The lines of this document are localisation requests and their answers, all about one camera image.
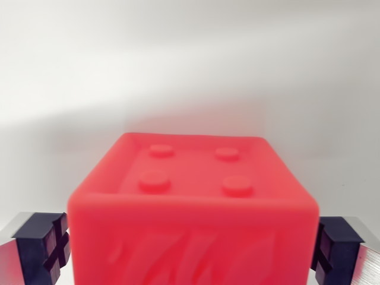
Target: black rubber pad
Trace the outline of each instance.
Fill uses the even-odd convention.
[[[364,240],[342,217],[321,217],[311,268],[319,285],[350,285]]]
[[[13,236],[25,285],[53,285],[70,256],[67,215],[34,213]]]

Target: silver metal plate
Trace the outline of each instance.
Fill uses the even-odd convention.
[[[380,285],[380,241],[358,218],[344,219],[365,241],[360,244],[351,285]]]
[[[18,213],[0,231],[0,285],[25,284],[16,239],[12,236],[33,214]]]

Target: red box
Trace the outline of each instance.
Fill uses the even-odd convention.
[[[305,285],[318,206],[262,138],[124,134],[68,217],[76,285]]]

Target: embossed flame pattern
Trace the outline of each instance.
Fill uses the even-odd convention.
[[[274,235],[260,234],[254,243],[242,239],[228,247],[224,246],[230,237],[223,235],[210,230],[149,231],[123,245],[128,256],[120,253],[120,258],[109,261],[125,264],[117,284],[252,285],[265,280],[273,267]]]

